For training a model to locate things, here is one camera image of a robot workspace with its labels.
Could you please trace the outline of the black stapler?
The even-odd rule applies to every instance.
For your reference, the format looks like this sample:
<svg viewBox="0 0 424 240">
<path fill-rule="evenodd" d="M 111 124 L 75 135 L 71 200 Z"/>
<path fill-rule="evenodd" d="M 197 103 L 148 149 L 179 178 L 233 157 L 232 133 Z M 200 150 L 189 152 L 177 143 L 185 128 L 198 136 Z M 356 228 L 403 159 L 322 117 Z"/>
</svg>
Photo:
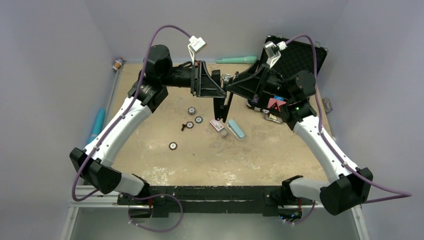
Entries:
<svg viewBox="0 0 424 240">
<path fill-rule="evenodd" d="M 211 72 L 211 78 L 219 85 L 223 86 L 223 90 L 227 92 L 227 87 L 229 84 L 233 83 L 233 77 L 229 74 L 224 74 L 223 77 L 221 75 L 221 71 L 219 69 L 213 70 Z M 222 120 L 223 123 L 227 122 L 230 106 L 233 100 L 233 93 L 229 93 L 228 100 L 227 98 L 214 98 L 213 99 L 213 111 L 214 111 L 214 119 L 217 121 Z"/>
</svg>

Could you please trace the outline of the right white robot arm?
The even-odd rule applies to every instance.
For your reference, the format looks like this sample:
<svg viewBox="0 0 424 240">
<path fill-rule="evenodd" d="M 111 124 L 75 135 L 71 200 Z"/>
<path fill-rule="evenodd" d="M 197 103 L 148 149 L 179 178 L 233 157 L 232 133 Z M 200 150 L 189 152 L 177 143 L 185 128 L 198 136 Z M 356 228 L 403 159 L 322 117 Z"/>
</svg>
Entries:
<svg viewBox="0 0 424 240">
<path fill-rule="evenodd" d="M 280 196 L 284 202 L 318 201 L 333 216 L 367 202 L 373 174 L 350 160 L 325 130 L 321 113 L 310 104 L 310 97 L 317 93 L 314 73 L 304 69 L 284 78 L 268 64 L 256 62 L 241 73 L 223 77 L 223 86 L 232 95 L 268 103 L 267 109 L 279 114 L 324 170 L 327 182 L 302 176 L 283 181 Z"/>
</svg>

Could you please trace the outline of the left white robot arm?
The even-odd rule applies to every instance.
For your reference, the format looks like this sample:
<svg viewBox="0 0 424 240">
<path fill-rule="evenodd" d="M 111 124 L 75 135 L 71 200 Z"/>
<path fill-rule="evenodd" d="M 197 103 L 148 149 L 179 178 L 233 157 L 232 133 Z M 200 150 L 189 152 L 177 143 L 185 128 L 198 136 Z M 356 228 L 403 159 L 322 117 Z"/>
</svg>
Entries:
<svg viewBox="0 0 424 240">
<path fill-rule="evenodd" d="M 224 100 L 227 97 L 218 77 L 211 77 L 204 61 L 173 66 L 167 46 L 149 49 L 139 79 L 127 93 L 120 110 L 102 132 L 84 148 L 69 154 L 77 177 L 103 194 L 129 194 L 138 205 L 149 199 L 147 183 L 135 174 L 112 168 L 116 156 L 138 126 L 149 118 L 168 96 L 167 87 L 189 88 L 195 97 Z"/>
</svg>

